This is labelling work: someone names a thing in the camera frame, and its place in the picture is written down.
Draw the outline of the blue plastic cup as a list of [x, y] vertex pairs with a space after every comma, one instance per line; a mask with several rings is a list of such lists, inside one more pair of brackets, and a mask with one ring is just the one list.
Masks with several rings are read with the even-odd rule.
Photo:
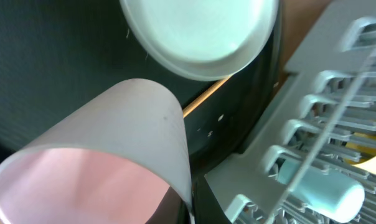
[[311, 167], [291, 193], [308, 208], [339, 223], [353, 220], [365, 201], [360, 182], [337, 171], [322, 174]]

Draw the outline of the pink plastic cup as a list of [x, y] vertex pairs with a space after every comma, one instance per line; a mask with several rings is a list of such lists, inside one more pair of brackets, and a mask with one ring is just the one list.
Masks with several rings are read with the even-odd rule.
[[146, 79], [120, 82], [0, 164], [4, 223], [189, 221], [181, 106]]

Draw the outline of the yellow bowl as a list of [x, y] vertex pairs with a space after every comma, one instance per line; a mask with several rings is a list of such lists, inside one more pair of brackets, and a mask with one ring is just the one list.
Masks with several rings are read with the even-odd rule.
[[[376, 134], [369, 135], [364, 133], [354, 133], [354, 136], [362, 137], [365, 140], [375, 140], [376, 141]], [[376, 148], [370, 146], [361, 146], [359, 143], [351, 143], [348, 142], [346, 144], [348, 148], [354, 149], [361, 153], [361, 158], [359, 161], [352, 161], [349, 159], [344, 159], [344, 162], [361, 168], [363, 170], [369, 171], [372, 174], [376, 175]]]

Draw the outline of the wooden chopstick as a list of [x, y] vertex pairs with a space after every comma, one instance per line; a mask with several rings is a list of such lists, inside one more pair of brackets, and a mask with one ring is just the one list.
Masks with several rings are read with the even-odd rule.
[[215, 93], [222, 85], [224, 85], [231, 76], [215, 82], [212, 86], [206, 89], [202, 94], [200, 94], [194, 101], [192, 101], [188, 106], [183, 109], [183, 117], [187, 117], [191, 112], [193, 112], [198, 106], [200, 106], [207, 98], [209, 98], [213, 93]]

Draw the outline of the grey dishwasher rack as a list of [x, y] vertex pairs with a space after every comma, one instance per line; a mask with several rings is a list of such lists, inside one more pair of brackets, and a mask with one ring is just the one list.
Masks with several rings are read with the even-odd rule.
[[206, 175], [231, 223], [339, 223], [292, 195], [309, 168], [360, 182], [365, 201], [347, 223], [376, 223], [376, 175], [352, 166], [376, 148], [376, 0], [333, 1], [287, 61], [290, 73], [241, 154]]

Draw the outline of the round black serving tray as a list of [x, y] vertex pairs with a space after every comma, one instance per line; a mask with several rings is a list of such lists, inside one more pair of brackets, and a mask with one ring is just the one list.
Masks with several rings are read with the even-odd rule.
[[[282, 19], [249, 66], [184, 120], [190, 169], [201, 175], [241, 150], [276, 83]], [[157, 63], [117, 0], [0, 0], [0, 163], [113, 85], [145, 78], [182, 107], [210, 87]]]

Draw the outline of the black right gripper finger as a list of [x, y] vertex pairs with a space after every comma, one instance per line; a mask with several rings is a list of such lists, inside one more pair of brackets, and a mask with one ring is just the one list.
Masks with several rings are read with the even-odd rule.
[[232, 224], [204, 177], [193, 184], [193, 209], [196, 224]]

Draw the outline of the light grey plate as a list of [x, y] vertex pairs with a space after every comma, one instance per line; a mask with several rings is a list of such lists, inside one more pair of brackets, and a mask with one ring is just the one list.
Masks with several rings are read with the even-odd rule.
[[169, 71], [216, 81], [252, 63], [266, 45], [278, 0], [121, 0], [141, 46]]

